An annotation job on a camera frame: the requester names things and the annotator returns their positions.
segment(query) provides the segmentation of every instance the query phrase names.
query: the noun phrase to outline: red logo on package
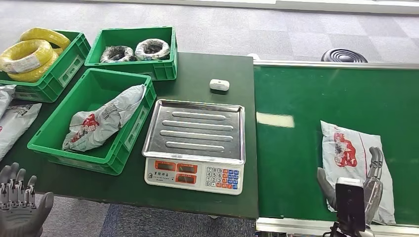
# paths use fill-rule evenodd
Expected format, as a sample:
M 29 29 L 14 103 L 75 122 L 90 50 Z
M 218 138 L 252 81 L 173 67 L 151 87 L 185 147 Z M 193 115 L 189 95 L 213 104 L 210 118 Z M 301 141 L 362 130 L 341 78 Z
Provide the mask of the red logo on package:
M 355 158 L 356 150 L 351 141 L 346 140 L 343 133 L 335 132 L 333 135 L 335 141 L 335 162 L 339 167 L 347 165 L 356 167 L 358 162 Z
M 82 127 L 78 131 L 76 135 L 70 140 L 70 142 L 74 143 L 77 142 L 81 137 L 88 134 L 89 132 L 93 132 L 96 130 L 96 127 L 99 126 L 99 123 L 95 120 L 94 114 L 89 115 L 83 123 Z

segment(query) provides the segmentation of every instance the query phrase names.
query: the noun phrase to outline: digital weighing scale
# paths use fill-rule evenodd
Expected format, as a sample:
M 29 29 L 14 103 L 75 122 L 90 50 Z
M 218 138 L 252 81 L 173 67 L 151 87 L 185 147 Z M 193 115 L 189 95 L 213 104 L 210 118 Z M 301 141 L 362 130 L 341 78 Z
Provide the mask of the digital weighing scale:
M 147 184 L 238 195 L 245 164 L 245 108 L 158 100 L 142 153 Z

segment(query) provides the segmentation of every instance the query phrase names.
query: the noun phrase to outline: stainless steel tray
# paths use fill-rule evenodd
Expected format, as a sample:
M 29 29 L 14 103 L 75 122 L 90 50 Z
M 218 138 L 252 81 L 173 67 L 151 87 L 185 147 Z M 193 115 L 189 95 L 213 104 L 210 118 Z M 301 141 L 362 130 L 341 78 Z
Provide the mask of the stainless steel tray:
M 148 128 L 143 156 L 245 163 L 245 108 L 158 100 Z

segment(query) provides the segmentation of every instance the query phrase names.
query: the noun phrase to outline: white plastic package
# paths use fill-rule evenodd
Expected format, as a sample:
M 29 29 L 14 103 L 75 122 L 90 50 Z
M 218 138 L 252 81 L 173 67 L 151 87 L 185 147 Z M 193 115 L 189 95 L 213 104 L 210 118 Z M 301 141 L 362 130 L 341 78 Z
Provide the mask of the white plastic package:
M 327 181 L 335 188 L 339 177 L 359 179 L 365 182 L 370 170 L 370 147 L 382 150 L 381 138 L 362 132 L 338 127 L 320 121 L 323 133 L 323 168 Z M 393 180 L 385 158 L 382 163 L 381 181 L 383 192 L 373 221 L 380 224 L 396 224 L 394 219 Z
M 13 99 L 16 85 L 0 86 L 0 118 Z
M 146 39 L 135 49 L 138 61 L 165 60 L 170 57 L 170 46 L 161 39 Z
M 84 152 L 100 147 L 132 117 L 145 94 L 144 85 L 136 85 L 119 94 L 96 111 L 78 112 L 70 121 L 63 150 Z
M 42 104 L 10 106 L 0 118 L 0 160 L 38 116 Z

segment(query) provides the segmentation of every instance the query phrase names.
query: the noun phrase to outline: scale keypad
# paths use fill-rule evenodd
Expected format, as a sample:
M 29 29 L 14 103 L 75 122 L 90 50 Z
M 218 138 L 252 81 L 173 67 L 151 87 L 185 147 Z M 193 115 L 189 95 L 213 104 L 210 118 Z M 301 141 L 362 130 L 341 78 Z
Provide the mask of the scale keypad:
M 207 167 L 205 186 L 222 189 L 238 189 L 239 170 Z

